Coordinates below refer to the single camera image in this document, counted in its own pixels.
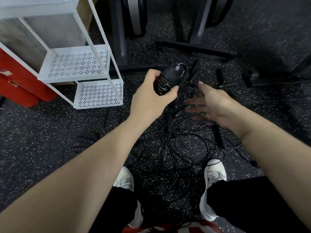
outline black pants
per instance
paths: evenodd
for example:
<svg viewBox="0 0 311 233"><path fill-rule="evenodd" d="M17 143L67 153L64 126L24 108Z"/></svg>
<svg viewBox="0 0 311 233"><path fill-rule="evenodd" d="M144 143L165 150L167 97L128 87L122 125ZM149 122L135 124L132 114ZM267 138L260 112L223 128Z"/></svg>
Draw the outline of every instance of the black pants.
<svg viewBox="0 0 311 233"><path fill-rule="evenodd" d="M207 204L246 233L309 232L267 177L218 181L207 190ZM113 187L90 232L122 232L136 208L134 192Z"/></svg>

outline person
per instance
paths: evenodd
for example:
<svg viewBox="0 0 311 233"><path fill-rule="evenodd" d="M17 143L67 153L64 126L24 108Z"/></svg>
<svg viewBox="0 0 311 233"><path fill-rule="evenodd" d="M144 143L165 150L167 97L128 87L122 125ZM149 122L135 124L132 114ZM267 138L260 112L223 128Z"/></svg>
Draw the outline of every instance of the person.
<svg viewBox="0 0 311 233"><path fill-rule="evenodd" d="M133 176L122 166L136 140L177 97L178 86L163 96L154 92L159 74L148 71L126 121L2 211L0 232L121 232L126 224L139 227L143 217ZM216 121L234 132L266 175L226 181L222 163L211 160L199 205L203 218L222 216L246 232L310 230L311 148L224 91L202 82L198 89L204 97L185 101L196 105L188 112L201 113L193 119ZM192 226L220 232L210 223Z"/></svg>

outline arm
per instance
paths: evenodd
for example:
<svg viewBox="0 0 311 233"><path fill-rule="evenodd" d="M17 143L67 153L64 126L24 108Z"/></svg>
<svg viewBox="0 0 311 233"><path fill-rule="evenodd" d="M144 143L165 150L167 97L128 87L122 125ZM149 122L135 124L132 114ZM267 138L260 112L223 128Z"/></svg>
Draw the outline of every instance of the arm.
<svg viewBox="0 0 311 233"><path fill-rule="evenodd" d="M311 148L265 118L240 105L222 90L199 82L204 98L187 112L208 113L194 120L216 121L230 129L258 162L264 174L311 230Z"/></svg>
<svg viewBox="0 0 311 233"><path fill-rule="evenodd" d="M86 151L36 184L0 214L1 232L88 232L130 150L177 97L153 90L160 71L149 70L129 118Z"/></svg>

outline shelf hole pattern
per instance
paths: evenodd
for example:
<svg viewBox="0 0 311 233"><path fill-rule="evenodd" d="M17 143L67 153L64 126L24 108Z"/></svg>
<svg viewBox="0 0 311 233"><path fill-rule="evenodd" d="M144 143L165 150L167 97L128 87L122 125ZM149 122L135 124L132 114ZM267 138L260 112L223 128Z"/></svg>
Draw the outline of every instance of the shelf hole pattern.
<svg viewBox="0 0 311 233"><path fill-rule="evenodd" d="M120 82L114 82L119 96L123 97L123 86ZM117 96L112 90L108 82L83 86L80 93L79 107L92 107L103 105L116 105L119 104Z"/></svg>
<svg viewBox="0 0 311 233"><path fill-rule="evenodd" d="M99 52L107 69L108 51ZM56 55L49 68L49 79L71 78L103 74L92 52Z"/></svg>

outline shoe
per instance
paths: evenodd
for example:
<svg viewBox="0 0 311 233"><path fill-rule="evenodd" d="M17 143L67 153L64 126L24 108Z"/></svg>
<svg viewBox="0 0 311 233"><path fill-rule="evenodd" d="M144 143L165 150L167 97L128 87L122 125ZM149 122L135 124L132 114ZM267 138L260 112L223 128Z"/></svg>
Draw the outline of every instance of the shoe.
<svg viewBox="0 0 311 233"><path fill-rule="evenodd" d="M115 187L122 187L134 192L134 178L131 172L126 168L122 167L117 179L114 183ZM128 224L130 228L138 228L142 224L144 218L142 217L141 204L137 200L137 208L135 210L134 219Z"/></svg>
<svg viewBox="0 0 311 233"><path fill-rule="evenodd" d="M216 183L219 180L227 180L227 175L225 171L225 167L218 159L212 159L207 163L207 166L204 170L204 179L205 179L205 192L201 197L200 201L200 212L203 218L209 222L212 222L218 217L215 214L215 211L206 203L206 193L207 189L212 186L212 184Z"/></svg>

